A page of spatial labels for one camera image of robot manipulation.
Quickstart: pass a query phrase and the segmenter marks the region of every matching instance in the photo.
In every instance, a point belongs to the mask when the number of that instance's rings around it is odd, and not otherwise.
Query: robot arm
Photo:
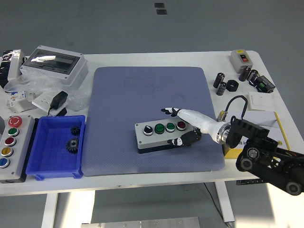
[[[239,171],[248,171],[291,195],[299,195],[304,191],[304,156],[278,148],[278,143],[267,137],[268,129],[235,116],[227,124],[193,110],[165,108],[162,111],[178,116],[197,127],[196,132],[209,134],[215,142],[230,148],[235,148],[242,136],[245,136],[248,140],[236,162]],[[179,144],[175,144],[177,140],[168,143],[184,146],[200,139],[194,138],[183,135],[179,138]]]

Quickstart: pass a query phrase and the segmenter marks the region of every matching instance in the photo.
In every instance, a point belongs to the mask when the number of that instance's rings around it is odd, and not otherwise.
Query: plastic bag
[[[61,91],[65,91],[68,94],[66,108],[73,111],[87,108],[91,97],[90,91],[84,89],[72,90],[70,87],[61,84],[59,79],[49,77],[34,68],[30,68],[17,79],[9,81],[4,86],[4,91],[8,93],[27,91],[28,93],[35,93],[36,96],[43,93],[56,95]]]

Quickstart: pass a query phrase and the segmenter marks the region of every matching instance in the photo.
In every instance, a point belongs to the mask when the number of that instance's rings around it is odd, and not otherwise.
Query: red button
[[[9,119],[9,126],[19,127],[22,124],[22,119],[20,116],[13,116]]]
[[[183,121],[179,121],[176,126],[177,126],[177,129],[180,131],[183,131],[186,129],[186,124]]]
[[[13,138],[13,137],[9,137],[9,138],[7,138],[7,139],[5,140],[4,144],[5,144],[6,146],[13,146],[13,145],[16,144],[16,139]]]

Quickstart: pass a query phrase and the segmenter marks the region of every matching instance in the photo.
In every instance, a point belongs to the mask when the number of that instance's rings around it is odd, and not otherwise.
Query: black selector switch
[[[147,136],[150,136],[153,134],[153,128],[151,126],[146,125],[143,129],[143,133]]]

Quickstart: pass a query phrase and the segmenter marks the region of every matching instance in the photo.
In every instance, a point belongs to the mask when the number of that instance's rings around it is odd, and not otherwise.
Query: yellow button
[[[10,157],[13,154],[14,150],[10,147],[5,147],[4,149],[2,149],[2,156],[3,157]]]

